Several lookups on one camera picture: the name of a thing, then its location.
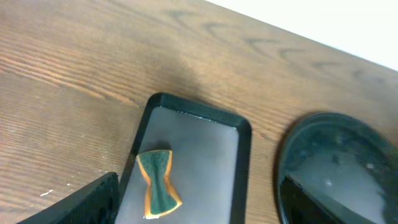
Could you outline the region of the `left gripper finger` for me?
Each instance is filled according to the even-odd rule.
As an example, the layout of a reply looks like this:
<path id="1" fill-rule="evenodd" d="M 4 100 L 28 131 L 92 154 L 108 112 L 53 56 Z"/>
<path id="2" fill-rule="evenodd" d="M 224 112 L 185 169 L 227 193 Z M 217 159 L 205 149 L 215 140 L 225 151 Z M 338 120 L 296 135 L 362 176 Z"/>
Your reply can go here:
<path id="1" fill-rule="evenodd" d="M 108 172 L 20 224 L 114 223 L 120 207 L 119 180 Z"/>

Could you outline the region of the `yellow green scrub sponge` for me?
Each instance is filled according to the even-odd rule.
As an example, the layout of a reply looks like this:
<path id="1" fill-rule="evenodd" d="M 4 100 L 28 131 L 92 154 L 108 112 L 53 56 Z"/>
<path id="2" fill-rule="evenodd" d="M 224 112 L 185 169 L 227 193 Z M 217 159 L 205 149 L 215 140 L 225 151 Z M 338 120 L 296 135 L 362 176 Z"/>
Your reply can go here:
<path id="1" fill-rule="evenodd" d="M 174 212 L 183 204 L 170 181 L 173 152 L 151 150 L 136 157 L 139 170 L 147 183 L 144 196 L 144 218 L 157 219 Z"/>

